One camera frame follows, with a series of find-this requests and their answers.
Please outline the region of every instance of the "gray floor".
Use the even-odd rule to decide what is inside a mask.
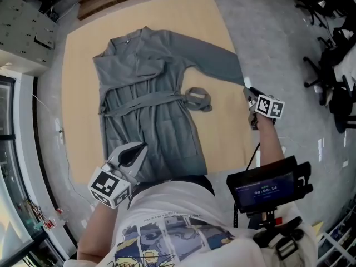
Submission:
[[[68,212],[68,226],[76,239],[82,234],[92,212],[88,201],[93,201],[85,185],[75,185],[70,181],[65,145],[60,142],[54,121],[54,118],[62,121],[61,75],[66,36],[89,21],[144,1],[148,0],[121,3],[82,22],[76,19],[78,5],[75,5],[59,20],[53,67],[39,78],[38,97],[51,110],[49,113],[38,104],[44,165],[59,205]],[[286,102],[283,119],[276,124],[281,144],[286,147],[285,154],[295,155],[299,163],[309,161],[312,166],[314,192],[297,204],[307,222],[324,221],[326,229],[353,195],[356,167],[355,157],[352,159],[356,146],[355,132],[350,130],[347,135],[338,134],[333,115],[328,108],[319,105],[314,89],[303,87],[304,81],[313,80],[315,74],[302,58],[307,55],[317,61],[321,46],[316,38],[326,38],[328,34],[326,30],[309,24],[309,15],[294,7],[295,0],[215,1],[229,30],[244,76],[250,77],[253,86]],[[319,140],[322,150],[318,148]],[[257,134],[254,141],[258,143]],[[348,161],[348,165],[343,168],[344,161]],[[227,174],[223,172],[209,178],[221,202],[222,212],[232,222],[233,199],[225,185]]]

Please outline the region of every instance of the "gray bathrobe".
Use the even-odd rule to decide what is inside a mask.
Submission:
[[[117,146],[145,141],[149,150],[139,181],[206,174],[188,109],[210,111],[210,96],[196,87],[182,95],[184,71],[194,66],[208,76],[244,85],[236,54],[195,38],[145,27],[110,40],[93,60],[100,82],[105,159]]]

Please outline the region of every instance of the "screen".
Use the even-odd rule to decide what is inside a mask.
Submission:
[[[265,202],[288,197],[294,192],[293,173],[278,176],[261,182],[236,187],[242,207],[263,204]]]

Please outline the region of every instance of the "black cable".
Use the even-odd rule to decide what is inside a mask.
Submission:
[[[251,163],[252,163],[252,160],[254,159],[255,154],[256,154],[256,152],[257,152],[258,148],[260,147],[260,144],[261,144],[261,143],[258,143],[258,144],[257,144],[257,147],[256,147],[256,149],[255,149],[254,153],[252,154],[252,157],[251,157],[251,159],[250,159],[250,162],[249,162],[249,164],[248,164],[248,166],[247,166],[247,168],[246,168],[246,170],[245,170],[245,171],[248,171],[248,169],[250,168],[250,165],[251,165]]]

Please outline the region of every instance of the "black shorts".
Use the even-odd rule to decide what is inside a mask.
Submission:
[[[190,175],[190,176],[184,176],[184,177],[180,177],[180,178],[175,178],[172,179],[171,181],[174,182],[189,182],[189,183],[195,183],[198,184],[199,186],[204,187],[205,189],[207,189],[209,192],[211,192],[214,196],[214,189],[212,188],[212,185],[210,183],[210,181],[205,177],[205,175]],[[156,186],[158,184],[164,183],[163,182],[142,182],[139,183],[134,189],[133,192],[130,196],[130,203],[128,204],[128,207],[130,207],[131,205],[131,200],[138,195],[140,192],[143,192],[145,190],[147,190],[148,188],[151,188],[153,186]]]

